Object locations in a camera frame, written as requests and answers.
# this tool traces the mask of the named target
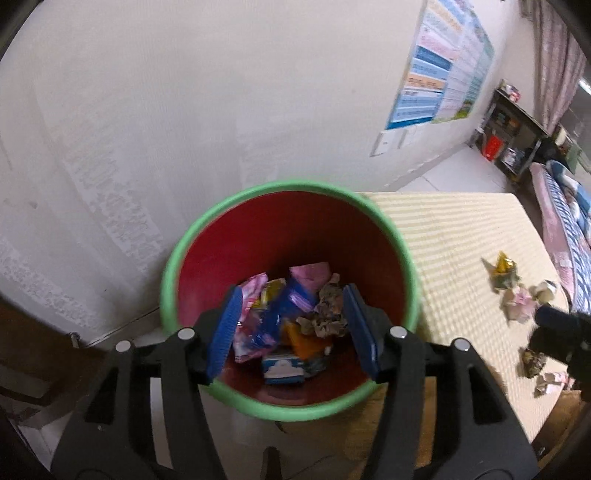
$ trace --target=gold wrapper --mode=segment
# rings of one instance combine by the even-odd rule
[[[283,287],[285,287],[285,285],[287,285],[287,282],[284,278],[276,278],[275,280],[271,280],[265,283],[265,286],[261,290],[261,298],[259,298],[255,303],[252,304],[252,308],[267,308],[267,305],[269,305],[270,302],[277,298],[277,296],[280,294],[281,290],[283,290]]]
[[[509,290],[517,285],[519,278],[517,264],[504,252],[499,252],[496,268],[492,273],[492,285],[497,290]]]

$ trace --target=poster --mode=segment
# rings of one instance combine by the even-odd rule
[[[387,129],[466,117],[494,56],[464,0],[428,0]]]

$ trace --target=curtain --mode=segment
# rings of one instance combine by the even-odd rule
[[[534,4],[534,31],[538,50],[536,117],[551,134],[573,100],[587,58],[556,10],[544,0]]]

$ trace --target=pink wrapper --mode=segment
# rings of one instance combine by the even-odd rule
[[[314,295],[330,280],[328,262],[311,263],[290,268],[291,276]]]
[[[258,300],[261,290],[267,281],[267,274],[259,273],[240,285],[242,289],[242,313],[238,320],[238,326],[236,327],[232,342],[237,363],[242,363],[253,358],[249,356],[249,352],[245,348],[250,342],[250,337],[256,331],[261,319],[255,312],[251,312],[251,307]]]
[[[269,279],[266,273],[259,273],[240,284],[240,288],[242,289],[242,313],[240,315],[240,320],[238,320],[238,326],[242,325],[252,304],[258,300],[263,286],[268,281]]]

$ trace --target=bin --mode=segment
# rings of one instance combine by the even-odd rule
[[[268,183],[212,207],[184,234],[163,275],[161,315],[171,334],[218,307],[233,284],[266,272],[327,261],[341,285],[354,282],[366,303],[414,331],[418,281],[400,233],[368,199],[323,183]],[[267,420],[314,420],[340,412],[376,388],[361,370],[350,336],[336,342],[326,371],[299,385],[265,385],[260,360],[234,361],[212,396]]]

